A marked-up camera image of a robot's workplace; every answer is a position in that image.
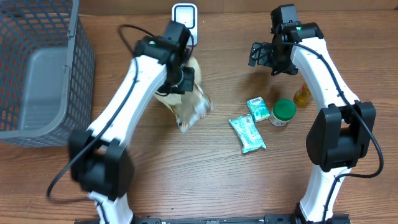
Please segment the brown snack pouch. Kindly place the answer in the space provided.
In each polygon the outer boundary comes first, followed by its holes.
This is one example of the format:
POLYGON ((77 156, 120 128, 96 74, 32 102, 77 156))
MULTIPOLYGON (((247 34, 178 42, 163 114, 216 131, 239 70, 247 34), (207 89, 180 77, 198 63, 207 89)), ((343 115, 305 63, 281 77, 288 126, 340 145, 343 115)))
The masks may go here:
POLYGON ((214 104, 200 86, 201 68, 197 59, 190 57, 185 67, 194 69, 193 91, 187 91, 184 95, 174 93, 167 96, 160 96, 159 92, 155 93, 155 97, 175 115, 177 126, 183 133, 188 131, 196 121, 214 110, 214 104))

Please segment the yellow liquid bottle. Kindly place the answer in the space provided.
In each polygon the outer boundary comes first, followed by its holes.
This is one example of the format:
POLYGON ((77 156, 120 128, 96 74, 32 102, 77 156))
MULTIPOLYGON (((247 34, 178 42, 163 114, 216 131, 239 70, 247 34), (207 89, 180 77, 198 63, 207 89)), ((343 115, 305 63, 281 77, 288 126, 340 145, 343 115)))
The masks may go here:
POLYGON ((306 106, 312 99, 312 94, 308 88, 308 85, 304 83, 296 92, 293 97, 293 101, 297 106, 306 106))

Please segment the green lid jar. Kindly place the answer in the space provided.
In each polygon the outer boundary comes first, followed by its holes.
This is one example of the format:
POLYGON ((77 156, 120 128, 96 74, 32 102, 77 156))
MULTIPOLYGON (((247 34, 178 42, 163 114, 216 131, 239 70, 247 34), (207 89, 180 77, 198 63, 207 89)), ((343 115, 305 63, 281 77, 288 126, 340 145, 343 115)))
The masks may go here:
POLYGON ((274 126, 285 126, 296 114, 296 105, 289 99, 278 100, 269 116, 269 121, 274 126))

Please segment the teal tissue pack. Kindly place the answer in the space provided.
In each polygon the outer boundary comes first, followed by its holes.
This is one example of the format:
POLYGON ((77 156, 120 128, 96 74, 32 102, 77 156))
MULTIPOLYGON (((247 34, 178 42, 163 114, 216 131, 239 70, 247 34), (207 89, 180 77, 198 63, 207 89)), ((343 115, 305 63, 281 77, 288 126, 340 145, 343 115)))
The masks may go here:
POLYGON ((268 107, 261 96, 248 100, 247 107, 255 123, 268 119, 270 116, 268 107))

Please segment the teal snack bar wrapper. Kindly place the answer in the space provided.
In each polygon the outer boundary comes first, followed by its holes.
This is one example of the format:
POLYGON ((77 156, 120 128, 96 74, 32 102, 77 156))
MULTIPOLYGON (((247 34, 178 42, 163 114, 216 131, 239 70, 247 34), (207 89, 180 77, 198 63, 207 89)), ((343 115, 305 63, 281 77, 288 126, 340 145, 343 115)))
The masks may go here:
POLYGON ((243 154, 266 148, 266 144, 256 128, 255 122, 250 114, 229 120, 230 125, 235 130, 241 140, 243 154))

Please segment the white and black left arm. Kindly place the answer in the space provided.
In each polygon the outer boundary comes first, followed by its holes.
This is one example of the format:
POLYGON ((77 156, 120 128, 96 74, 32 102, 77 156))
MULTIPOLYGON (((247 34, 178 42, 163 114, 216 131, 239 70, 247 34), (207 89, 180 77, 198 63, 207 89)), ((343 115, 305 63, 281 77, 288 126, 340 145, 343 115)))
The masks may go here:
POLYGON ((134 177, 130 140, 154 94, 193 90, 194 69, 185 67, 192 53, 187 43, 192 40, 190 30, 175 21, 169 21, 162 36, 148 32, 129 48, 129 70, 106 109, 86 131, 71 133, 65 169, 94 201, 96 223, 133 223, 127 202, 134 177))

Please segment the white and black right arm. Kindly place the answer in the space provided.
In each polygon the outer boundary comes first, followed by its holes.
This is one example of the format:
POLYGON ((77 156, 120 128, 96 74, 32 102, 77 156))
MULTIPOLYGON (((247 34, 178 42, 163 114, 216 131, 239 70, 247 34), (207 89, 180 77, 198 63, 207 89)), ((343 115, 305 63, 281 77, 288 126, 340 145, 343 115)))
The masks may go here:
POLYGON ((324 35, 316 23, 302 23, 293 4, 271 12, 272 42, 253 43, 248 64, 280 73, 301 73, 317 106, 318 115, 307 134, 307 154, 313 163, 305 195, 292 215, 265 215, 265 223, 350 223, 348 215, 335 215, 339 189, 373 143, 379 167, 364 179, 379 175, 384 166, 381 148, 372 134, 376 109, 350 90, 335 67, 324 35))

